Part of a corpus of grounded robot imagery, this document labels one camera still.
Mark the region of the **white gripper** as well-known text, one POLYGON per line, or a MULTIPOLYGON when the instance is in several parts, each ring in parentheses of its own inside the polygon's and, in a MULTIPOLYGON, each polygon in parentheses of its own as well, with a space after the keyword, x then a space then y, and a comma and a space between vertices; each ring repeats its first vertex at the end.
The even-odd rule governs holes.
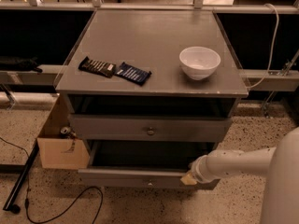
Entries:
POLYGON ((197 182, 207 184, 215 179, 207 168, 206 159, 207 156, 202 156, 191 163, 190 171, 180 179, 185 186, 194 186, 197 182))

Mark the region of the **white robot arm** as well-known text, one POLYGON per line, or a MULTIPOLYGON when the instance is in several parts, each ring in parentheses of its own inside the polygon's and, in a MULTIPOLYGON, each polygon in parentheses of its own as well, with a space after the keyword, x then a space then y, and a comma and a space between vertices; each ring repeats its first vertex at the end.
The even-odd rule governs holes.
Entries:
POLYGON ((276 147, 249 152, 216 149, 192 162, 181 182, 207 184, 236 175, 266 178, 260 224, 299 224, 299 128, 276 147))

